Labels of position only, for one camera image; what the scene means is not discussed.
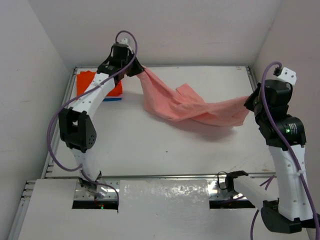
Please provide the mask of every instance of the pink towel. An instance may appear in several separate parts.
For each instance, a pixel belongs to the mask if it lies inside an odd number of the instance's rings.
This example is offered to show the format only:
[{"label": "pink towel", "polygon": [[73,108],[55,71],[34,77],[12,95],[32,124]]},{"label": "pink towel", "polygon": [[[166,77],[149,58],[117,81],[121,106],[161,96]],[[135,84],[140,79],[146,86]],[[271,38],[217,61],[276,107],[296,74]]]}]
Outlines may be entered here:
[{"label": "pink towel", "polygon": [[249,113],[244,107],[248,96],[205,103],[188,84],[174,91],[148,68],[137,77],[143,90],[144,109],[169,121],[193,119],[203,124],[233,127],[241,126]]}]

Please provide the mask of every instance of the white wall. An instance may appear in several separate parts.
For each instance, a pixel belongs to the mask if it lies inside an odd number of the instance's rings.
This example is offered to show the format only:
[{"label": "white wall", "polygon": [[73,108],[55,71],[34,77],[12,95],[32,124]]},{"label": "white wall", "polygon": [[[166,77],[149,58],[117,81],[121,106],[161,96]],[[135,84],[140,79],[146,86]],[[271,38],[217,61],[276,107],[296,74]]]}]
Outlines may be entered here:
[{"label": "white wall", "polygon": [[69,77],[27,0],[0,8],[0,240],[7,239],[26,180],[41,176],[46,128]]},{"label": "white wall", "polygon": [[285,0],[254,65],[260,80],[272,61],[296,71],[297,83],[289,113],[300,118],[306,131],[305,163],[314,201],[320,212],[320,1]]},{"label": "white wall", "polygon": [[98,65],[131,31],[155,65],[251,65],[282,0],[29,0],[70,67]]}]

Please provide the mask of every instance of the orange cloth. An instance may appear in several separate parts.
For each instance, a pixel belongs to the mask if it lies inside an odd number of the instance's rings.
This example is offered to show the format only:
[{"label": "orange cloth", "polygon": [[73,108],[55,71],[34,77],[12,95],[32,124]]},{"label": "orange cloth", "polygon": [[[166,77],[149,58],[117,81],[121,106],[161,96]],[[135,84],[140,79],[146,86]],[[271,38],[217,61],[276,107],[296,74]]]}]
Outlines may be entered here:
[{"label": "orange cloth", "polygon": [[[82,71],[76,75],[76,95],[83,94],[94,80],[95,72]],[[123,93],[122,82],[120,81],[115,88],[107,94],[107,97],[118,97]]]},{"label": "orange cloth", "polygon": [[148,68],[137,77],[143,90],[144,109],[169,121],[193,119],[208,125],[234,127],[241,126],[249,113],[244,107],[248,96],[206,103],[188,84],[172,90]]}]

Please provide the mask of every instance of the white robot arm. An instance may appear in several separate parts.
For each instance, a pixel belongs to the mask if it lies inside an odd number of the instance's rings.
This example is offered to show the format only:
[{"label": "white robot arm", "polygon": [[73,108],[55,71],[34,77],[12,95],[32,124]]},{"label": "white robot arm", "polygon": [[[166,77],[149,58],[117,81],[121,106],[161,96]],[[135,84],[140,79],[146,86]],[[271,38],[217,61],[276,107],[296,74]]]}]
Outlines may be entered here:
[{"label": "white robot arm", "polygon": [[143,72],[144,68],[135,58],[126,71],[103,84],[102,82],[126,66],[133,56],[134,53],[126,38],[119,43],[115,43],[108,58],[98,67],[94,79],[86,89],[86,92],[97,86],[99,88],[81,96],[69,108],[64,108],[58,115],[60,138],[71,149],[77,165],[81,166],[80,178],[84,182],[87,182],[88,178],[95,182],[101,176],[95,154],[91,149],[97,139],[92,118],[98,106],[125,75],[129,77],[135,76]]},{"label": "white robot arm", "polygon": [[268,109],[277,128],[290,144],[301,170],[289,152],[288,147],[271,125],[261,96],[261,85],[248,98],[245,106],[254,112],[255,121],[265,138],[271,153],[277,176],[279,196],[272,195],[258,186],[244,171],[226,175],[227,190],[243,194],[261,212],[265,226],[271,232],[296,233],[302,228],[315,228],[313,212],[306,191],[300,179],[307,179],[305,169],[306,135],[303,123],[287,114],[296,73],[286,67],[276,68],[276,80],[265,81],[265,95]]}]

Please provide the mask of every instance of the white table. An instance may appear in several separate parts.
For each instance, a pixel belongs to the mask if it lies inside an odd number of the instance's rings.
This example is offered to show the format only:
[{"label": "white table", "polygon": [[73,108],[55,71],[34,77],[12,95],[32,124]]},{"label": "white table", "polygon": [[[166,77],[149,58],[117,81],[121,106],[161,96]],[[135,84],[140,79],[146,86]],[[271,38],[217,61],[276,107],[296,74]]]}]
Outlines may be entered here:
[{"label": "white table", "polygon": [[[78,68],[76,73],[95,68]],[[220,102],[252,93],[244,66],[152,67],[169,87],[188,83],[206,102]],[[76,95],[76,79],[67,99]],[[93,124],[93,147],[104,176],[202,175],[219,171],[274,172],[264,138],[250,113],[243,126],[215,127],[185,120],[168,122],[143,109],[143,92],[137,77],[123,80],[123,99],[103,102]],[[76,162],[60,139],[56,156],[69,168]],[[76,177],[54,165],[47,177]]]},{"label": "white table", "polygon": [[[121,181],[118,214],[107,209],[72,209],[75,186],[75,179],[37,180],[18,240],[250,239],[256,209],[209,209],[205,180]],[[269,191],[278,191],[276,179]],[[253,237],[309,239],[305,229],[294,234],[269,232],[261,215]]]}]

